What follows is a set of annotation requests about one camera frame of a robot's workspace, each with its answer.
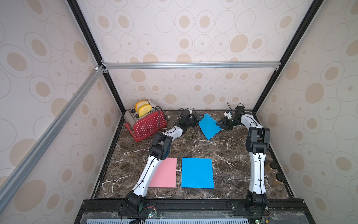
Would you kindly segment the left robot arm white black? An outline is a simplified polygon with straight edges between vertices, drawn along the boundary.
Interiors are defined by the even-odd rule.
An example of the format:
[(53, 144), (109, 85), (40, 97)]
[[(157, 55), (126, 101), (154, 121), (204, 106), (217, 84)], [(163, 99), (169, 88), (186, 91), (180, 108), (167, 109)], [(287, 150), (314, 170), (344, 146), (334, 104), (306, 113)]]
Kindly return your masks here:
[(172, 141), (180, 138), (189, 127), (196, 127), (204, 118), (204, 115), (193, 113), (192, 110), (184, 110), (173, 128), (166, 132), (157, 132), (149, 148), (149, 157), (146, 166), (132, 191), (126, 197), (124, 205), (140, 214), (144, 207), (145, 197), (153, 176), (159, 165), (168, 157)]

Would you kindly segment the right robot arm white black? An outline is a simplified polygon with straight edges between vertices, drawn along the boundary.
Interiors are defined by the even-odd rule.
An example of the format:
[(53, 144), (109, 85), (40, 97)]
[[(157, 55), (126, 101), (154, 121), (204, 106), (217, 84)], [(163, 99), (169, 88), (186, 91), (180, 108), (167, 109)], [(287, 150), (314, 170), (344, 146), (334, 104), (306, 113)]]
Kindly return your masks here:
[(245, 147), (250, 157), (250, 183), (244, 208), (248, 214), (263, 211), (267, 206), (267, 194), (264, 183), (264, 165), (269, 149), (270, 130), (255, 120), (253, 115), (227, 111), (216, 123), (223, 130), (232, 130), (241, 125), (248, 129)]

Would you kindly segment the blue paper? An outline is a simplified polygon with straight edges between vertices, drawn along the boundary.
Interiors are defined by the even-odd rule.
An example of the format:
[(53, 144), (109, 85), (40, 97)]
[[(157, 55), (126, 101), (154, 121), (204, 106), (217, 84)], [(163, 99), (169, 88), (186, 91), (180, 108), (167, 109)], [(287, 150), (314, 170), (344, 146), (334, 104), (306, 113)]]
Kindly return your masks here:
[(182, 158), (181, 187), (213, 189), (212, 159)]
[(210, 140), (222, 130), (216, 123), (217, 122), (209, 114), (205, 114), (203, 119), (199, 122), (199, 126), (207, 140)]

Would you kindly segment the pink paper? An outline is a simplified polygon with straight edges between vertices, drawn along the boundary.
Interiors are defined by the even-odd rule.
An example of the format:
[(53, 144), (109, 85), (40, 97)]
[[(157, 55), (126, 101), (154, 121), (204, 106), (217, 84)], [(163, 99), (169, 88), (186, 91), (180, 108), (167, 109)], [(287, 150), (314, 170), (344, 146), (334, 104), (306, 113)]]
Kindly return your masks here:
[(166, 158), (156, 170), (149, 188), (175, 188), (177, 158)]

